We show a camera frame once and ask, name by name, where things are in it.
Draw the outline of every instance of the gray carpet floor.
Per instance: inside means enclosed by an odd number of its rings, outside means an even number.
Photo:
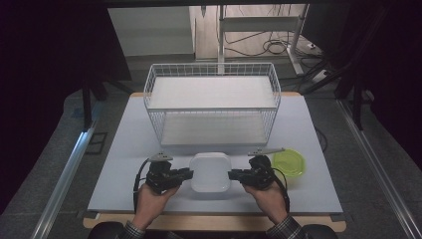
[[[290,79],[294,74],[287,59],[275,64],[279,77],[287,78],[281,80],[281,85],[298,82]],[[129,66],[133,82],[123,83],[140,92],[148,67],[139,60],[132,60]],[[49,238],[87,238],[90,233],[90,229],[83,226],[83,218],[128,100],[127,93],[109,84],[105,86],[108,99],[96,127],[96,133],[106,134],[105,146],[101,151],[97,144],[87,149],[97,154],[83,157]],[[285,87],[285,91],[294,87]],[[344,210],[347,228],[337,235],[341,239],[407,238],[333,97],[334,87],[332,83],[306,96],[306,101],[315,126],[327,138],[324,156]],[[81,93],[70,95],[64,107],[65,112],[49,144],[0,217],[0,238],[30,238],[33,233],[83,127]],[[362,108],[362,124],[385,170],[420,225],[422,172],[376,120],[369,105]]]

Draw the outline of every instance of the green lid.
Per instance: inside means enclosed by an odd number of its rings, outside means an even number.
[[[305,172],[305,159],[292,149],[274,153],[272,167],[280,170],[285,176],[300,176]]]

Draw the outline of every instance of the sleeve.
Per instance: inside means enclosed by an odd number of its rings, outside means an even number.
[[[130,221],[127,221],[124,230],[115,239],[141,239],[144,231],[137,229]]]
[[[270,228],[267,236],[271,239],[312,239],[292,216]]]

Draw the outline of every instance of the person's left hand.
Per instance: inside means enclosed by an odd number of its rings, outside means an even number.
[[[144,231],[161,214],[168,199],[177,192],[179,187],[168,189],[158,195],[147,184],[143,184],[138,191],[137,209],[132,224]]]

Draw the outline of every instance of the aluminum rail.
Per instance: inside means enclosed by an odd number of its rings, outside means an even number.
[[[412,213],[395,188],[387,172],[384,170],[378,156],[366,138],[365,133],[362,130],[359,130],[354,124],[354,121],[351,118],[351,110],[347,105],[347,102],[345,100],[337,100],[337,103],[407,237],[409,239],[422,239],[421,231],[418,228],[418,225],[416,225]]]
[[[93,123],[86,132],[82,132],[75,144],[74,150],[63,169],[62,175],[56,184],[56,187],[50,196],[50,199],[43,211],[43,214],[38,221],[37,226],[31,236],[33,239],[47,238],[53,224],[56,220],[57,214],[65,200],[66,194],[68,193],[69,187],[71,186],[72,180],[77,172],[78,166],[84,156],[85,150],[90,142],[90,139],[94,133],[97,125],[97,121],[100,118],[104,103],[97,102],[93,108]]]

